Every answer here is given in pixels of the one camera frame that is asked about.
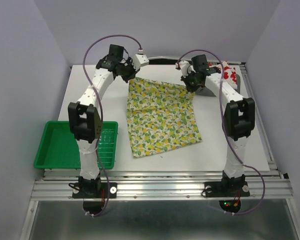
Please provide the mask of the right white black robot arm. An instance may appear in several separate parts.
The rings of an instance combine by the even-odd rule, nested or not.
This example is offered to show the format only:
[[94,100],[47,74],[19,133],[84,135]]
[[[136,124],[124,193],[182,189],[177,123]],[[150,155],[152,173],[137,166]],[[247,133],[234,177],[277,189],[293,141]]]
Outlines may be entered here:
[[255,128],[255,101],[243,97],[233,80],[235,73],[223,62],[209,65],[204,54],[191,61],[179,60],[176,69],[181,71],[181,81],[190,92],[205,87],[219,100],[222,130],[227,141],[226,163],[219,181],[204,183],[202,195],[206,198],[250,195],[244,172],[244,155],[248,137]]

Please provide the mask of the lemon print skirt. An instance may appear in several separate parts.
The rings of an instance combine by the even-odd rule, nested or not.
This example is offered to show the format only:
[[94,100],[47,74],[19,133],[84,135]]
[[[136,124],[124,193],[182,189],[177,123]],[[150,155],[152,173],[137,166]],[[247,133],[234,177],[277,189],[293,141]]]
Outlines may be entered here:
[[194,96],[179,84],[140,77],[129,81],[126,120],[134,158],[202,141],[194,114]]

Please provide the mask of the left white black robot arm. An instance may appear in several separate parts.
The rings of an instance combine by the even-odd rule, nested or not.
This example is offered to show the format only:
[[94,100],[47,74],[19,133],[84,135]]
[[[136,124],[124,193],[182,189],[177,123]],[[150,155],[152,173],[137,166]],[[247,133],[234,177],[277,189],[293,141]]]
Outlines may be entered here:
[[95,198],[102,191],[97,144],[102,133],[103,113],[98,110],[102,110],[101,99],[116,77],[130,80],[137,73],[132,58],[124,59],[125,51],[123,46],[111,44],[108,54],[98,61],[87,89],[67,108],[70,132],[79,150],[78,183],[70,185],[77,196]]

